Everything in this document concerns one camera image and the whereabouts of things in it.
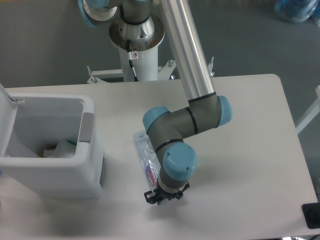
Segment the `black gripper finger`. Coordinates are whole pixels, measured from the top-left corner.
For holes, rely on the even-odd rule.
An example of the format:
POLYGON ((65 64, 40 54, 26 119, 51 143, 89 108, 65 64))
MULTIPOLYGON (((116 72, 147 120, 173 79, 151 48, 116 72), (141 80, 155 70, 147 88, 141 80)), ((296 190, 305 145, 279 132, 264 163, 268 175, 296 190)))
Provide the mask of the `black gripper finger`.
POLYGON ((181 199, 184 195, 184 191, 186 191, 189 188, 188 184, 185 184, 183 187, 180 187, 177 189, 177 192, 175 193, 175 198, 176 199, 181 199))
POLYGON ((154 205, 154 204, 160 205, 161 202, 163 201, 163 198, 157 192, 154 192, 151 190, 144 193, 144 198, 146 202, 151 205, 154 205))

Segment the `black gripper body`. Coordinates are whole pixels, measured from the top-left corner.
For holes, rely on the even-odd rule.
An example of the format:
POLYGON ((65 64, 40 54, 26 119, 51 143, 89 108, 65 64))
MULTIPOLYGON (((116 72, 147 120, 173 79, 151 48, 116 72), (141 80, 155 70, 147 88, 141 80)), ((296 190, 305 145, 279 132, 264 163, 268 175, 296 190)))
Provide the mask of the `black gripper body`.
POLYGON ((166 186, 164 183, 158 182, 157 187, 154 190, 154 192, 158 193, 162 197, 162 201, 164 201, 164 200, 170 201, 172 199, 176 199, 175 193, 177 192, 177 189, 178 188, 170 188, 170 187, 166 186))

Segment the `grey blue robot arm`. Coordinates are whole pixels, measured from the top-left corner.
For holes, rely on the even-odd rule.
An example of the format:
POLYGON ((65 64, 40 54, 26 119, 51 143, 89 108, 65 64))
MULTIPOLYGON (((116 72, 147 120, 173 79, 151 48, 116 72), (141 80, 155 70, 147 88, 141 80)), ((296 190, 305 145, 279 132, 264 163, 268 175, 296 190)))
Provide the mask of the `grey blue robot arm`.
POLYGON ((195 150, 184 140, 223 126, 233 117, 228 99, 214 89, 189 3, 154 1, 161 18, 151 13, 149 0, 80 0, 77 4, 89 26, 110 22, 109 36, 125 51, 135 82, 140 78, 133 53, 150 50, 168 37, 189 105, 173 112, 158 106, 143 116, 145 132, 160 164, 155 189, 144 197, 152 205, 180 199, 190 186, 198 161, 195 150))

